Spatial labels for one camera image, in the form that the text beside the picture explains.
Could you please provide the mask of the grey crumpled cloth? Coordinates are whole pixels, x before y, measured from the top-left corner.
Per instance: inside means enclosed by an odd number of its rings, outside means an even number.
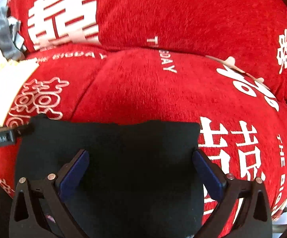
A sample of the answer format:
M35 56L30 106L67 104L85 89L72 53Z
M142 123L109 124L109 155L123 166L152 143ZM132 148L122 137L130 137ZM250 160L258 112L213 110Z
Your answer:
M20 61L25 58L27 51L24 38L18 33L21 21L10 16L7 6L0 7L0 50L7 60Z

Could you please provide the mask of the red printed sofa cover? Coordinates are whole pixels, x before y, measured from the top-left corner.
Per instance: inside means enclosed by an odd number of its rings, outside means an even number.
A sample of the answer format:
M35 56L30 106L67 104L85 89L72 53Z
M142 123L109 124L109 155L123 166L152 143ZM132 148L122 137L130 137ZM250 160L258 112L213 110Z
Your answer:
M202 150L237 179L261 180L271 223L282 213L284 0L7 0L5 6L21 21L23 60L37 58L39 66L1 127L32 124L33 118L197 123L193 153ZM0 147L0 189L12 202L24 137Z

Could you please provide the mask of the black grey patterned pants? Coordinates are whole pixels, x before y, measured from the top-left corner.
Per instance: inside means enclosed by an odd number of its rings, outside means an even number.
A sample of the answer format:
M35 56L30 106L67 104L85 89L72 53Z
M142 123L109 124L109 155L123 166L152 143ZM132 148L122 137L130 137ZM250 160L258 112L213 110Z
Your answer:
M203 186L192 162L197 123L69 123L33 118L15 180L56 173L80 149L89 165L66 201L89 237L189 237L200 229Z

